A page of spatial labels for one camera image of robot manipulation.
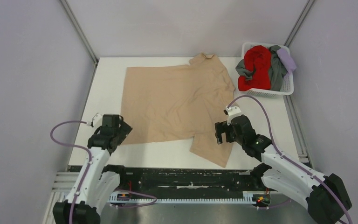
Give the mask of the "beige t shirt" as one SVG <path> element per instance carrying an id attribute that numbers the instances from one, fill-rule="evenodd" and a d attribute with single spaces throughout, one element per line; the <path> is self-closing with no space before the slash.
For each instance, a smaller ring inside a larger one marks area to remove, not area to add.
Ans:
<path id="1" fill-rule="evenodd" d="M 234 98 L 234 84 L 216 55 L 198 54 L 188 64 L 129 67 L 121 115 L 132 131 L 124 143 L 142 144 L 192 139 L 190 151 L 220 167 L 233 145 L 218 144 L 215 123 Z"/>

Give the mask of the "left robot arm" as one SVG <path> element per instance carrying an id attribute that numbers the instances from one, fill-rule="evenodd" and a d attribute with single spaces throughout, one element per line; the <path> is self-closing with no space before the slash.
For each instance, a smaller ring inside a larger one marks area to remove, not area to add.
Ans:
<path id="1" fill-rule="evenodd" d="M 87 126 L 96 127 L 86 147 L 87 155 L 78 178 L 64 201 L 53 206 L 57 224 L 99 224 L 103 207 L 113 190 L 123 190 L 128 184 L 126 175 L 104 171 L 113 152 L 120 146 L 132 127 L 118 114 L 97 113 Z"/>

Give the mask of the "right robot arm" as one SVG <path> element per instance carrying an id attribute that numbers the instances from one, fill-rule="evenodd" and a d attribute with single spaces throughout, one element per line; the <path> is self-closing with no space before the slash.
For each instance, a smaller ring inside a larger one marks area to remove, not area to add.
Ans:
<path id="1" fill-rule="evenodd" d="M 273 189 L 302 205 L 318 224 L 335 224 L 348 216 L 352 203 L 343 180 L 327 176 L 276 149 L 272 139 L 257 134 L 245 115 L 215 123 L 217 143 L 238 143 L 247 155 L 260 161 L 251 171 L 255 190 Z"/>

